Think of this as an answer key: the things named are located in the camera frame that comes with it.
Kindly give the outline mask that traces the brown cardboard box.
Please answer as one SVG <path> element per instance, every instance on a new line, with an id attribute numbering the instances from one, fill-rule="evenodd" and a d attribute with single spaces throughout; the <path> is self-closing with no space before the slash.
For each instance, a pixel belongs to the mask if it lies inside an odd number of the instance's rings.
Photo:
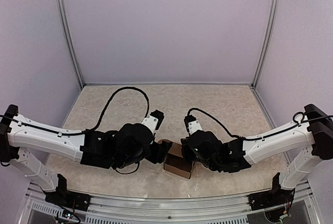
<path id="1" fill-rule="evenodd" d="M 170 172 L 182 178 L 190 179 L 194 163 L 192 161 L 186 161 L 183 158 L 182 145 L 167 139 L 161 139 L 158 143 L 162 143 L 163 141 L 172 144 L 164 160 L 163 169 L 166 172 Z"/>

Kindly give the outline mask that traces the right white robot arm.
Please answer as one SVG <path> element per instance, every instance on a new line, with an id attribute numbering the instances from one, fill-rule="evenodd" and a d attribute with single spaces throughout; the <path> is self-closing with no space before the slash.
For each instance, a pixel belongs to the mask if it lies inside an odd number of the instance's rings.
<path id="1" fill-rule="evenodd" d="M 267 192 L 266 201 L 271 205 L 279 204 L 287 191 L 293 190 L 320 162 L 332 159 L 332 116 L 314 104 L 306 105 L 285 125 L 256 136 L 230 134 L 232 140 L 226 143 L 213 132 L 204 131 L 190 112 L 184 123 L 188 132 L 181 141 L 184 159 L 199 162 L 213 172 L 237 173 L 268 157 L 302 148 L 277 174 L 273 188 Z"/>

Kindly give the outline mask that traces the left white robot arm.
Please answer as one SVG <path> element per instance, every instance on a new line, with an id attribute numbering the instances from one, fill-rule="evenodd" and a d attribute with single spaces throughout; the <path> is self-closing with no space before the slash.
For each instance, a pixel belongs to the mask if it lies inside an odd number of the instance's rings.
<path id="1" fill-rule="evenodd" d="M 155 141 L 164 115 L 155 110 L 140 123 L 123 125 L 120 130 L 69 130 L 38 123 L 19 114 L 11 104 L 1 116 L 1 162 L 14 165 L 35 181 L 45 193 L 52 193 L 59 204 L 73 200 L 66 179 L 46 168 L 30 149 L 68 158 L 81 165 L 104 169 L 123 169 L 148 160 L 164 162 L 172 144 Z"/>

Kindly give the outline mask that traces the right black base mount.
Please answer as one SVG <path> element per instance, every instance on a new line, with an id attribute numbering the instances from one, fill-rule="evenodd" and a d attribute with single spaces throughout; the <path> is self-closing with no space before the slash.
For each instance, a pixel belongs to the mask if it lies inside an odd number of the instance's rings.
<path id="1" fill-rule="evenodd" d="M 279 182 L 280 173 L 277 173 L 272 179 L 272 188 L 267 191 L 252 193 L 248 196 L 251 210 L 269 208 L 281 204 L 291 203 L 294 198 L 294 191 L 284 190 Z"/>

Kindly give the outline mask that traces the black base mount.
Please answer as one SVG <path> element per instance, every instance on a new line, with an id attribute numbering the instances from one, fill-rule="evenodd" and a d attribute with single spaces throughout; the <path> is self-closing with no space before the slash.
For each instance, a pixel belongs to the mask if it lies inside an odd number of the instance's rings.
<path id="1" fill-rule="evenodd" d="M 90 205 L 91 196 L 89 194 L 68 190 L 67 180 L 61 174 L 57 174 L 57 179 L 58 185 L 54 191 L 44 191 L 46 195 L 45 201 L 58 206 L 86 212 Z"/>
<path id="2" fill-rule="evenodd" d="M 294 191 L 284 190 L 279 182 L 280 173 L 277 173 L 272 179 L 272 188 L 267 191 L 252 193 L 248 196 L 251 210 L 269 208 L 281 204 L 291 203 L 294 198 Z"/>

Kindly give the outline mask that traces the back aluminium floor rail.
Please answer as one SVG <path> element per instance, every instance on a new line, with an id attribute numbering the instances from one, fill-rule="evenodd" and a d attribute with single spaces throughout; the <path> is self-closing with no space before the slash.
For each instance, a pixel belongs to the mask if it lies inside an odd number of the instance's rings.
<path id="1" fill-rule="evenodd" d="M 86 83 L 84 86 L 142 86 L 142 85 L 223 85 L 223 86 L 252 87 L 251 83 L 208 83 L 208 82 Z"/>

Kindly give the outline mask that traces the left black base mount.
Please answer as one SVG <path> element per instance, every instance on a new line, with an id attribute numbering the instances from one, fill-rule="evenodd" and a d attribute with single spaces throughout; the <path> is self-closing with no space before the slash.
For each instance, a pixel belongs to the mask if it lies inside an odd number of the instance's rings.
<path id="1" fill-rule="evenodd" d="M 61 174 L 57 174 L 57 179 L 58 185 L 54 191 L 44 191 L 46 195 L 45 201 L 58 206 L 86 212 L 90 205 L 91 196 L 89 194 L 68 190 L 67 180 Z"/>

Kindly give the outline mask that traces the front aluminium frame rail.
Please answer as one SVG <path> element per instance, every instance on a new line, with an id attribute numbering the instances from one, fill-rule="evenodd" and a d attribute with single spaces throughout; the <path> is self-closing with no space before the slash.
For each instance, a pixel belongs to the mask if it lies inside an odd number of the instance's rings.
<path id="1" fill-rule="evenodd" d="M 248 193 L 186 199 L 90 195 L 87 211 L 75 210 L 81 223 L 271 223 L 265 212 L 282 207 L 252 210 Z M 55 223 L 54 217 L 58 213 L 60 218 L 62 210 L 44 198 L 37 184 L 31 182 L 16 223 L 32 223 L 37 213 L 46 219 L 41 223 Z M 290 215 L 283 223 L 323 223 L 307 181 L 297 185 Z"/>

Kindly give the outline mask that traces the right aluminium corner post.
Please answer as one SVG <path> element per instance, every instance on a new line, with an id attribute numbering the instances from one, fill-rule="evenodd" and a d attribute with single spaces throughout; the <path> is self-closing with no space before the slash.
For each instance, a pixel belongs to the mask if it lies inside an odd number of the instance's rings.
<path id="1" fill-rule="evenodd" d="M 253 78 L 253 81 L 251 84 L 253 90 L 257 89 L 259 80 L 260 80 L 260 77 L 261 77 L 261 74 L 262 74 L 262 71 L 264 68 L 264 63 L 266 60 L 267 52 L 268 52 L 268 49 L 270 46 L 270 41 L 271 41 L 272 34 L 273 34 L 276 14 L 278 11 L 278 4 L 279 4 L 279 0 L 271 0 L 271 6 L 270 6 L 267 26 L 266 26 L 266 30 L 265 30 L 265 34 L 264 34 L 264 40 L 263 40 L 263 44 L 261 47 L 257 68 L 255 70 L 254 78 Z"/>

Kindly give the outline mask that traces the aluminium corner post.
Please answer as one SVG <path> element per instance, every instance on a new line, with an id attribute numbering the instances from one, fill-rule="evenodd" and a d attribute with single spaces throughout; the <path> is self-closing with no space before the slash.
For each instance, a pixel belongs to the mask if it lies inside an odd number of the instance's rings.
<path id="1" fill-rule="evenodd" d="M 264 40 L 263 40 L 263 44 L 261 47 L 257 68 L 255 70 L 254 78 L 253 78 L 253 81 L 251 84 L 253 90 L 257 89 L 259 80 L 260 80 L 260 77 L 261 77 L 261 74 L 262 74 L 262 71 L 264 68 L 264 63 L 266 60 L 267 52 L 268 52 L 268 49 L 270 46 L 270 41 L 271 41 L 272 34 L 273 34 L 276 14 L 278 11 L 278 4 L 279 4 L 279 0 L 271 0 L 271 6 L 270 6 L 267 26 L 266 26 L 266 30 L 265 30 L 265 34 L 264 34 Z"/>
<path id="2" fill-rule="evenodd" d="M 63 35 L 65 38 L 66 47 L 69 53 L 70 61 L 74 70 L 74 75 L 77 80 L 77 83 L 79 85 L 80 90 L 82 90 L 85 86 L 84 78 L 82 75 L 82 71 L 79 65 L 79 61 L 77 59 L 74 44 L 70 32 L 69 22 L 67 19 L 67 13 L 66 13 L 66 6 L 65 6 L 65 0 L 56 0 L 58 13 L 59 13 L 59 19 L 61 28 L 63 31 Z"/>

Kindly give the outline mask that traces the left aluminium corner post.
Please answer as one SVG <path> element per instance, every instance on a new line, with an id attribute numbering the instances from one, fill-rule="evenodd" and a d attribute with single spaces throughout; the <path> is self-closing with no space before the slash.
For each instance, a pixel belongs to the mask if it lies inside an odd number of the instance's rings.
<path id="1" fill-rule="evenodd" d="M 63 35 L 65 38 L 66 47 L 69 53 L 70 61 L 74 70 L 74 75 L 77 80 L 77 83 L 79 85 L 80 90 L 82 90 L 85 86 L 84 78 L 82 75 L 82 71 L 79 65 L 79 61 L 77 59 L 74 44 L 70 32 L 69 22 L 67 19 L 67 13 L 66 13 L 66 6 L 65 6 L 65 0 L 56 0 L 58 13 L 59 13 L 59 19 L 61 28 L 63 31 Z"/>

